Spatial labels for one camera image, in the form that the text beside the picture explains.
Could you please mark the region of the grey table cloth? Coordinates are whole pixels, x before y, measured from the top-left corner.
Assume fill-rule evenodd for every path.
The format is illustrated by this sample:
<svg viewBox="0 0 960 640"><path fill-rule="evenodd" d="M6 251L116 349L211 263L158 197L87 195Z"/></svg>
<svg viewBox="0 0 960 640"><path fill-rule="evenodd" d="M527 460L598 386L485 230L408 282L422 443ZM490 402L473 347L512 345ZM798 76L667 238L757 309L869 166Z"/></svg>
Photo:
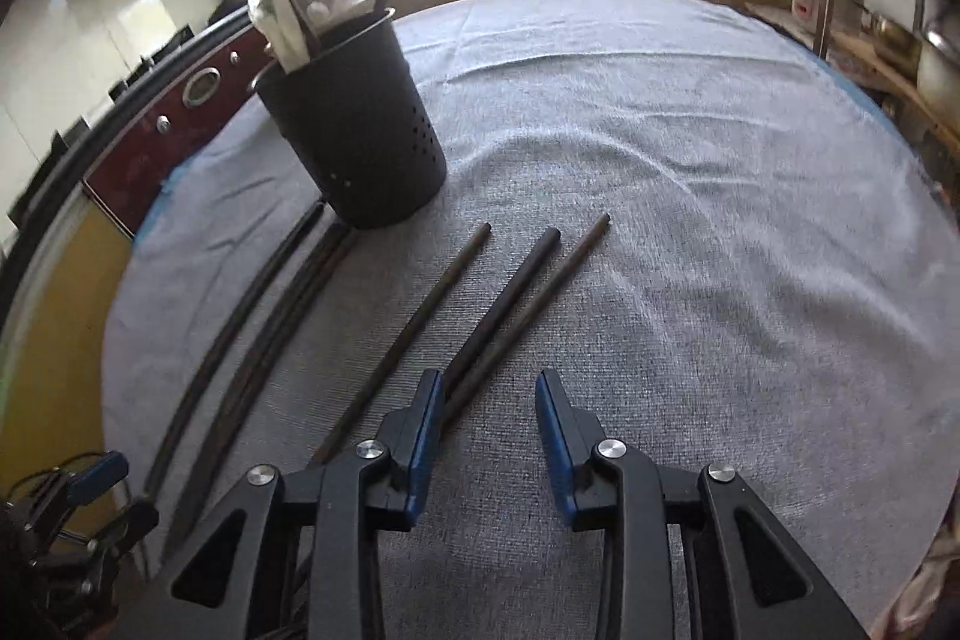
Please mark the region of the grey table cloth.
<svg viewBox="0 0 960 640"><path fill-rule="evenodd" d="M119 638L861 638L958 476L958 227L700 0L373 13L172 172L104 331Z"/></svg>

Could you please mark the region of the gas stove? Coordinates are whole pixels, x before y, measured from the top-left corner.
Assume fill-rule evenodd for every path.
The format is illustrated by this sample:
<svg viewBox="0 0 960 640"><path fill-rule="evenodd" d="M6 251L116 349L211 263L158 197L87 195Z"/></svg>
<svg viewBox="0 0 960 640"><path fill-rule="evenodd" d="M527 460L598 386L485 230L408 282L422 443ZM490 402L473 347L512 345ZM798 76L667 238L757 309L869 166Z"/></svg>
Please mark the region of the gas stove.
<svg viewBox="0 0 960 640"><path fill-rule="evenodd" d="M75 146L89 129L97 124L112 107L114 107L126 92L129 92L139 81L142 81L147 74L150 74L160 63L176 50L185 46L190 39L194 39L195 31L192 26L185 25L179 28L169 41L156 52L145 55L140 58L137 66L129 71L120 80L106 91L104 96L99 97L98 102L93 104L85 112L80 113L71 124L68 124L64 130L53 130L50 135L49 146L47 147L44 158L39 161L36 169L32 172L31 179L25 185L25 188L16 195L13 202L7 209L7 220L13 224L14 229L20 230L25 227L29 213L36 206L39 193L47 185L52 177L53 169L65 158L65 154Z"/></svg>

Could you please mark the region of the black perforated utensil holder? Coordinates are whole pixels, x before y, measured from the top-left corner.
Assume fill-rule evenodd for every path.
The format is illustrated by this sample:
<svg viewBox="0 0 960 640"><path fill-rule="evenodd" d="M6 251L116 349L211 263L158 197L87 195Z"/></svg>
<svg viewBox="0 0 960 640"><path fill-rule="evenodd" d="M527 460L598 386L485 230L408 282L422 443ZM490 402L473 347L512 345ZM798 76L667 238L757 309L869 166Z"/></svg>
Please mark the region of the black perforated utensil holder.
<svg viewBox="0 0 960 640"><path fill-rule="evenodd" d="M291 73L270 65L252 89L348 226L402 223L446 182L446 156L391 8L327 29L308 65Z"/></svg>

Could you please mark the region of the steel cooking pot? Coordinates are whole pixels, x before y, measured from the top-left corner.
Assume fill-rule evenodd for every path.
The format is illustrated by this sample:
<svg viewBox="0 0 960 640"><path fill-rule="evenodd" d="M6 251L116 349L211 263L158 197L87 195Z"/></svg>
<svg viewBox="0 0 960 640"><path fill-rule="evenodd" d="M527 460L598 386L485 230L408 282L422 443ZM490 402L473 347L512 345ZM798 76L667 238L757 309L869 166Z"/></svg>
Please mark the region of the steel cooking pot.
<svg viewBox="0 0 960 640"><path fill-rule="evenodd" d="M924 29L916 87L919 96L946 125L958 128L958 16L944 13Z"/></svg>

